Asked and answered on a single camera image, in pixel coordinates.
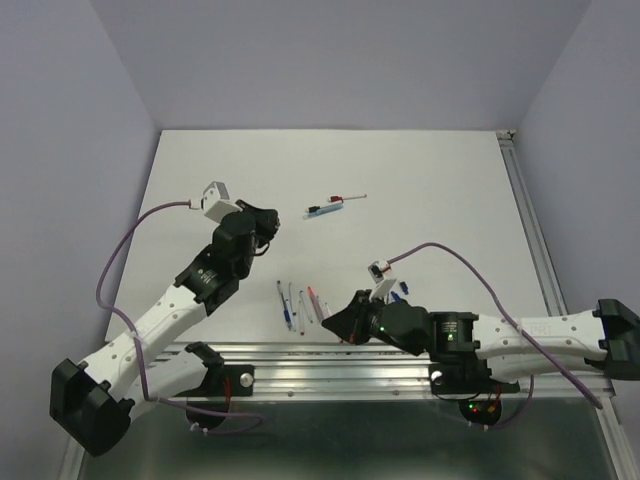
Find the thin white red-tipped pen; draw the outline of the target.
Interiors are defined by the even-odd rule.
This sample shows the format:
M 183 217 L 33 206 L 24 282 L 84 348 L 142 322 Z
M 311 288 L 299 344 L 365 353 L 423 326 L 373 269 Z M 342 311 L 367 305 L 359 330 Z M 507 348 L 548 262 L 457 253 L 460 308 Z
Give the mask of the thin white red-tipped pen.
M 298 332 L 300 336 L 304 336 L 306 333 L 305 330 L 305 311 L 304 305 L 301 300 L 298 301 L 297 307 L 297 315 L 298 315 Z

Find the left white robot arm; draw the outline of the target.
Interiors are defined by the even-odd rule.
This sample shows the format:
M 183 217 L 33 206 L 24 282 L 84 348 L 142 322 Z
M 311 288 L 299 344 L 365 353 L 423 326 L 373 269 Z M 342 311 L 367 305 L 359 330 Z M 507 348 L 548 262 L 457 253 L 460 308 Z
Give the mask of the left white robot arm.
M 126 332 L 80 363 L 65 359 L 52 372 L 50 416 L 93 456 L 108 452 L 127 432 L 135 404 L 127 392 L 134 383 L 144 400 L 152 401 L 149 361 L 238 291 L 280 227 L 276 210 L 242 200 L 203 211 L 217 224 L 212 240 L 163 296 L 136 321 L 108 306 Z

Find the blue ballpoint pen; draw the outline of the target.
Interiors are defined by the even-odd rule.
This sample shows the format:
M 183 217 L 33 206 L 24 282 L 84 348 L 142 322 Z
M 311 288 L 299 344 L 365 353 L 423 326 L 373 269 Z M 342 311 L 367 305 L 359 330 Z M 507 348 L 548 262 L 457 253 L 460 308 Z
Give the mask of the blue ballpoint pen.
M 287 305 L 287 301 L 286 298 L 284 296 L 284 291 L 282 288 L 282 283 L 280 280 L 276 281 L 276 287 L 277 287 L 277 292 L 278 292 L 278 296 L 282 305 L 282 310 L 283 310 L 283 315 L 284 315 L 284 319 L 285 319 L 285 323 L 287 325 L 287 328 L 292 331 L 293 330 L 293 324 L 292 324 L 292 320 L 291 320 L 291 315 L 290 315 L 290 311 Z

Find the thin pen black cap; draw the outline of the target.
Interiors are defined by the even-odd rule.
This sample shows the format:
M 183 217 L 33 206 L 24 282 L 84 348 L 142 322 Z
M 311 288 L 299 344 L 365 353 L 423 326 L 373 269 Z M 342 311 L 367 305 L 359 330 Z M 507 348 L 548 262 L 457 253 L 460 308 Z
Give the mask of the thin pen black cap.
M 315 295 L 315 299 L 320 312 L 320 318 L 321 320 L 323 320 L 324 318 L 326 318 L 326 311 L 325 311 L 324 304 L 318 295 Z

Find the light blue pen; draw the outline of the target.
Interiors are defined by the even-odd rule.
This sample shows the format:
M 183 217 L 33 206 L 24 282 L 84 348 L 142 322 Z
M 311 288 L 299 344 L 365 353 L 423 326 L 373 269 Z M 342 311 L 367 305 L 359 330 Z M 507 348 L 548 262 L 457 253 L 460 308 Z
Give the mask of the light blue pen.
M 321 206 L 322 208 L 314 213 L 308 213 L 306 210 L 306 213 L 304 214 L 303 218 L 307 220 L 307 219 L 317 218 L 322 215 L 339 211 L 344 208 L 344 203 L 338 202 L 338 203 L 330 203 L 330 204 L 318 205 L 318 206 Z

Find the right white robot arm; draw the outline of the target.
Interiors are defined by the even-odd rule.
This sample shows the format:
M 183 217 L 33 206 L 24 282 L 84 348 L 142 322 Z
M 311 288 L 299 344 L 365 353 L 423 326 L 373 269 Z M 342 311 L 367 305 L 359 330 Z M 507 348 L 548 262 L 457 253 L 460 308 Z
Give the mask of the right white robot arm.
M 408 302 L 385 303 L 359 290 L 323 328 L 352 345 L 377 339 L 405 353 L 426 354 L 482 390 L 494 380 L 597 371 L 613 380 L 639 378 L 639 317 L 622 302 L 601 299 L 595 309 L 556 317 L 493 317 L 429 312 Z

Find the white marker blue cap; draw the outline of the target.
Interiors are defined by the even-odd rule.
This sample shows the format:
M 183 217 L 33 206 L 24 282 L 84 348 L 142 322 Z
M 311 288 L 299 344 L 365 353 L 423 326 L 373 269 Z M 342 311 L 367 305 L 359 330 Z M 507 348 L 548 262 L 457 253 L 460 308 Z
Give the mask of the white marker blue cap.
M 289 306 L 290 306 L 290 311 L 292 316 L 296 316 L 297 315 L 297 310 L 296 310 L 296 300 L 295 300 L 295 296 L 293 295 L 293 284 L 292 282 L 288 283 L 288 300 L 289 300 Z

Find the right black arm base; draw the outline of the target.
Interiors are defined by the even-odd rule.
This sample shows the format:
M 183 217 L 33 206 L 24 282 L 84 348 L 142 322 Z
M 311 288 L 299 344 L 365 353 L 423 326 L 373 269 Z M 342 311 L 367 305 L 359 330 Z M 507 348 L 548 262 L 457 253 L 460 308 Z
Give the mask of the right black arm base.
M 493 380 L 486 369 L 466 370 L 462 364 L 432 364 L 428 378 L 434 397 L 455 403 L 464 420 L 487 429 L 501 420 L 502 397 L 521 391 L 518 381 Z

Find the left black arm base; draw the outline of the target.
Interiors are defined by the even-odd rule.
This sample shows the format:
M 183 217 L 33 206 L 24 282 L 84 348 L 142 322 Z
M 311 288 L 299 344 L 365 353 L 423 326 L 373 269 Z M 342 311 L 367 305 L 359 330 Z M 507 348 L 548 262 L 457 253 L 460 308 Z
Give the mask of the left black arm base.
M 252 365 L 227 366 L 224 358 L 203 342 L 188 344 L 174 359 L 163 364 L 169 368 L 162 379 L 163 393 L 157 402 L 185 412 L 192 431 L 208 435 L 246 433 L 261 426 L 265 418 L 257 413 L 232 412 L 233 390 L 253 392 L 253 381 L 242 385 L 242 379 L 254 378 Z

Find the thin white red pen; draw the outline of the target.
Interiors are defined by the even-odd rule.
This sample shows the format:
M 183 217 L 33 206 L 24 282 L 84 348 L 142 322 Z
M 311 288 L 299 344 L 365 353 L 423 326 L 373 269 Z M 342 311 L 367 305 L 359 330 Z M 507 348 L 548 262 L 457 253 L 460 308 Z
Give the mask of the thin white red pen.
M 346 201 L 353 201 L 359 199 L 366 199 L 368 197 L 367 194 L 359 194 L 359 195 L 350 195 L 350 196 L 341 196 L 341 195 L 333 195 L 328 198 L 330 203 L 343 203 Z

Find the translucent red pen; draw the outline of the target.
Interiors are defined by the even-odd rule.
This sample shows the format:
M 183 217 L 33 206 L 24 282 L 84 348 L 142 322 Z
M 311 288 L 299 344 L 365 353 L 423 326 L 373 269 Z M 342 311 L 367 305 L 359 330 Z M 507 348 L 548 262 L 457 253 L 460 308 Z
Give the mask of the translucent red pen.
M 314 310 L 315 316 L 317 318 L 317 321 L 319 323 L 321 323 L 322 320 L 324 319 L 324 316 L 323 316 L 323 311 L 322 311 L 322 308 L 321 308 L 320 303 L 318 301 L 318 298 L 317 298 L 317 296 L 315 294 L 315 291 L 313 290 L 313 288 L 311 286 L 307 287 L 307 291 L 308 291 L 308 295 L 309 295 L 309 298 L 310 298 L 310 301 L 311 301 L 312 308 Z

